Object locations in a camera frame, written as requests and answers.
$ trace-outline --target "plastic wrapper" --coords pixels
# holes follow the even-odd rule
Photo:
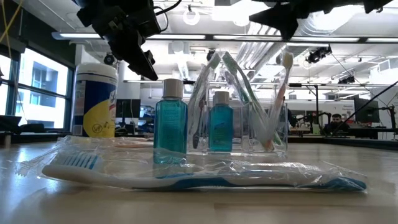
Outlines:
[[[198,187],[366,189],[364,175],[327,162],[302,164],[262,154],[179,154],[147,146],[150,143],[140,139],[67,136],[42,156],[18,163],[17,173],[95,186],[146,190]],[[154,153],[162,155],[162,164],[153,163]]]

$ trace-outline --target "computer monitor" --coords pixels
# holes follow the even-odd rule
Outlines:
[[[141,100],[116,100],[116,117],[117,118],[139,118],[141,108]]]
[[[354,98],[355,110],[360,109],[368,101],[369,100]],[[379,102],[377,101],[370,102],[370,104],[368,104],[361,111],[356,113],[355,120],[360,123],[369,123],[369,122],[379,123],[380,122]]]

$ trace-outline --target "blue mouthwash bottle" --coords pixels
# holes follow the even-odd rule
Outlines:
[[[187,105],[182,93],[181,80],[164,80],[163,99],[156,104],[154,148],[179,153],[154,150],[155,164],[178,164],[187,153]]]
[[[229,92],[217,91],[210,111],[209,147],[211,151],[232,151],[233,109],[228,104]]]

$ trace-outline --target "bottle cap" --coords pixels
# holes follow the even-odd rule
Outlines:
[[[217,91],[213,96],[213,104],[229,104],[229,92]]]
[[[182,98],[184,84],[181,80],[168,78],[163,80],[163,97]]]

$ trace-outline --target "wooden table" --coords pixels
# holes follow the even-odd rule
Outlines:
[[[289,156],[327,161],[368,175],[368,192],[206,190],[137,192],[14,175],[14,162],[52,144],[0,149],[0,223],[398,223],[398,153],[291,144]]]

